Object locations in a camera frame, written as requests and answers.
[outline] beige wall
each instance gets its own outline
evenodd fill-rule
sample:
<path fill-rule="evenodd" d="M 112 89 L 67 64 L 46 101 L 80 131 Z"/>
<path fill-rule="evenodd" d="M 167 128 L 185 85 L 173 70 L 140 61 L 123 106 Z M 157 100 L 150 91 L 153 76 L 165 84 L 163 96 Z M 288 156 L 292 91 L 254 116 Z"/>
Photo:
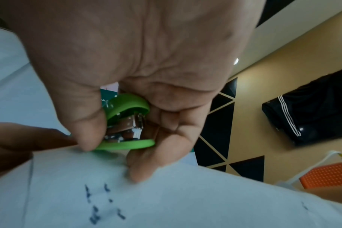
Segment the beige wall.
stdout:
<path fill-rule="evenodd" d="M 234 76 L 238 84 L 229 162 L 265 155 L 264 181 L 275 183 L 313 165 L 329 150 L 342 151 L 342 139 L 295 148 L 261 111 L 262 103 L 340 69 L 342 12 Z"/>

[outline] white ceiling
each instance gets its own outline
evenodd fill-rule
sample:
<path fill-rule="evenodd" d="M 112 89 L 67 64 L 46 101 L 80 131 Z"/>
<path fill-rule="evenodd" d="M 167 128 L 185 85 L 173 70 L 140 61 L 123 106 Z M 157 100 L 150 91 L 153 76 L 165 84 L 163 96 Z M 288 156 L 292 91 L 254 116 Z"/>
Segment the white ceiling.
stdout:
<path fill-rule="evenodd" d="M 342 11 L 342 0 L 295 0 L 257 27 L 233 74 Z"/>

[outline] black garment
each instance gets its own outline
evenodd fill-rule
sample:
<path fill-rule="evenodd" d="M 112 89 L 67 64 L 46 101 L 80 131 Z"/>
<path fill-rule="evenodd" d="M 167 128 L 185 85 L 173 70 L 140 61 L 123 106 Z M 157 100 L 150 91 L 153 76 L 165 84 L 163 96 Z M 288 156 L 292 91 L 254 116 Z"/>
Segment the black garment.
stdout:
<path fill-rule="evenodd" d="M 295 145 L 342 137 L 342 70 L 262 104 Z"/>

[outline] hand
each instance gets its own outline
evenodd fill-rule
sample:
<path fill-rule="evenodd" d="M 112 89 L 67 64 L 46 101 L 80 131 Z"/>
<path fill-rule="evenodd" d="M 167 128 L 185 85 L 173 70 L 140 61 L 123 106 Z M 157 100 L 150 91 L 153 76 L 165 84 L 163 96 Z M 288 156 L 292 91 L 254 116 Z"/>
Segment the hand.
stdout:
<path fill-rule="evenodd" d="M 264 2 L 0 0 L 0 11 L 84 150 L 106 131 L 100 86 L 119 82 L 149 101 L 143 136 L 156 146 L 127 158 L 142 181 L 192 149 Z"/>
<path fill-rule="evenodd" d="M 32 152 L 75 145 L 76 141 L 56 129 L 0 123 L 0 174 L 32 157 Z"/>

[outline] perforated orange surface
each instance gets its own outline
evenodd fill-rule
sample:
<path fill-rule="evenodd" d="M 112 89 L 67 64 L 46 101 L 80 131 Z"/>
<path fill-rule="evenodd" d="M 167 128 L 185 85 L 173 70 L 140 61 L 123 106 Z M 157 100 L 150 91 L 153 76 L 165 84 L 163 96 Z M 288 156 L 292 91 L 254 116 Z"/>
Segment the perforated orange surface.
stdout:
<path fill-rule="evenodd" d="M 342 186 L 342 162 L 316 167 L 302 176 L 300 182 L 305 189 Z"/>

